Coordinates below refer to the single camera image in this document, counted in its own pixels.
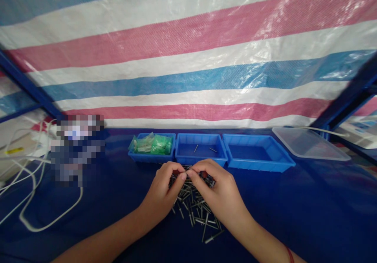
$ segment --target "pink stripe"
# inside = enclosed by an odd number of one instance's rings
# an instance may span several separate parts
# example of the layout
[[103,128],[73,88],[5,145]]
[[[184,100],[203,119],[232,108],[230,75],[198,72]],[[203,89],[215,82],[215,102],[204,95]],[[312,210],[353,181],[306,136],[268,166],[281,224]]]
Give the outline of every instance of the pink stripe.
[[363,107],[357,110],[354,113],[354,116],[361,116],[361,117],[369,116],[376,110],[377,110],[377,97],[373,97]]
[[[45,122],[49,123],[52,121],[52,118],[50,116],[47,116],[45,119],[44,119]],[[34,124],[34,126],[31,127],[31,130],[35,130],[35,131],[39,131],[40,129],[40,126],[39,126],[40,122],[38,124]],[[46,123],[43,123],[42,124],[42,131],[45,132],[46,131],[46,128],[47,128],[47,125]]]
[[266,0],[6,53],[24,72],[89,67],[208,50],[374,19],[377,19],[376,0]]
[[165,106],[126,106],[66,111],[67,115],[103,115],[104,119],[199,119],[205,121],[269,121],[288,115],[317,118],[331,100],[301,98],[270,106],[259,103],[236,105],[183,104]]

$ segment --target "blue tray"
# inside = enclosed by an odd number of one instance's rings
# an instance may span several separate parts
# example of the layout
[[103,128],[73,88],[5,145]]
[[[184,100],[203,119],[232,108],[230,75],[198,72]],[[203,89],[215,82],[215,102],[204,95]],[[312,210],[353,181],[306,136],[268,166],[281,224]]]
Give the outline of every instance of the blue tray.
[[[146,137],[149,133],[140,133],[137,138],[141,139]],[[172,151],[170,155],[154,155],[154,154],[139,154],[134,153],[134,150],[131,149],[128,151],[128,155],[134,160],[135,162],[145,162],[145,163],[166,163],[168,161],[174,161],[174,149],[176,145],[176,134],[175,133],[154,133],[157,135],[163,135],[166,137],[172,137]]]
[[193,165],[211,158],[220,166],[228,161],[224,143],[218,134],[179,133],[176,143],[176,159],[182,165]]
[[296,163],[269,135],[223,135],[229,156],[228,167],[284,172]]

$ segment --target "striped tarp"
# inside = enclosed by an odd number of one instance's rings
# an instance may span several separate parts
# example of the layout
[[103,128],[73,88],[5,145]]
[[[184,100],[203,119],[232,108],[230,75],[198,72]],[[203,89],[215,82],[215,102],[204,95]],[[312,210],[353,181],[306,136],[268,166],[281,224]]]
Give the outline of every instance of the striped tarp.
[[[377,49],[377,0],[0,5],[0,44],[21,70],[65,113],[107,126],[307,126]],[[0,93],[5,113],[30,103],[6,82]]]

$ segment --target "plastic bag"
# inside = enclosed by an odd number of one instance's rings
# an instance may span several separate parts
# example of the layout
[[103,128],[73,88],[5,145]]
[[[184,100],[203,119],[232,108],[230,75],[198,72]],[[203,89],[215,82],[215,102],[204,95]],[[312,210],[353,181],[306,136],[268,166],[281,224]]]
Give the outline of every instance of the plastic bag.
[[154,141],[154,133],[150,133],[146,137],[142,139],[138,139],[136,136],[131,141],[130,146],[128,147],[129,150],[134,150],[134,153],[150,153],[152,149],[152,143]]
[[169,155],[172,150],[172,137],[155,135],[151,154]]

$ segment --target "plastic lid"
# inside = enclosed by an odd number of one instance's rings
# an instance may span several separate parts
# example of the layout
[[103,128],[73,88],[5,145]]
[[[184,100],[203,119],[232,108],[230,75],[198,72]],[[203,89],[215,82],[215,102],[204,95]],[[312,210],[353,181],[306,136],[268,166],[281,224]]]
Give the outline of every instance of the plastic lid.
[[350,156],[312,130],[272,128],[272,131],[288,150],[297,157],[337,161],[348,161],[351,159]]

